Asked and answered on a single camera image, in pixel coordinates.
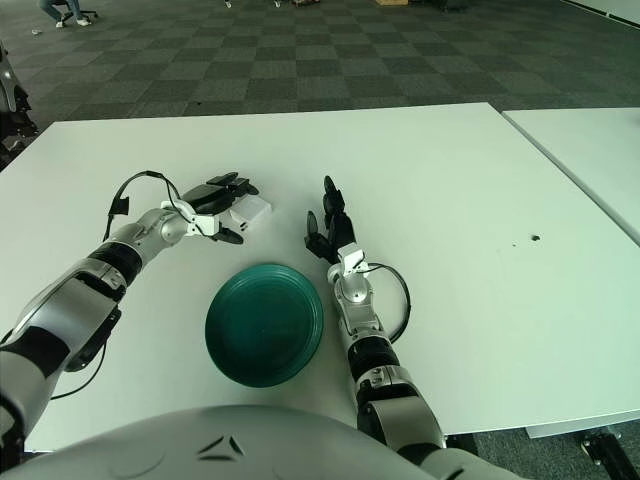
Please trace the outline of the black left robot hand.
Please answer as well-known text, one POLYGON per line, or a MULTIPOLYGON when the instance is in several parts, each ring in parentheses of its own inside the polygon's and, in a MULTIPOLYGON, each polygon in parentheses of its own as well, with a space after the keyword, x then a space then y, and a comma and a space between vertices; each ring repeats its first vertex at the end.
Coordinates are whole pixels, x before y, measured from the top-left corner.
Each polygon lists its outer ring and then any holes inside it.
POLYGON ((162 209, 174 211, 186 222, 184 236, 199 235, 213 241, 241 245, 243 237, 221 223, 220 216, 231 209, 237 200, 245 196, 257 196, 259 190, 247 178, 237 172, 229 172, 207 180, 182 196, 171 194, 161 203, 162 209))

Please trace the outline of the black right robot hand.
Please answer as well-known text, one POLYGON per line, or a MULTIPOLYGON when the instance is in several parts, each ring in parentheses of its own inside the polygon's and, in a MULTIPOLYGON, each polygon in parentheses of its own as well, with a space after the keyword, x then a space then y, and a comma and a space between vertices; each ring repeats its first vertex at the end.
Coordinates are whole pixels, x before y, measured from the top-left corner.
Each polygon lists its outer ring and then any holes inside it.
POLYGON ((327 280, 335 283, 339 278, 365 275, 369 265, 364 250, 358 245, 351 218, 346 212, 341 191, 329 175, 324 177, 324 227, 319 231, 318 220, 313 211, 306 215, 305 247, 316 257, 329 264, 327 280))

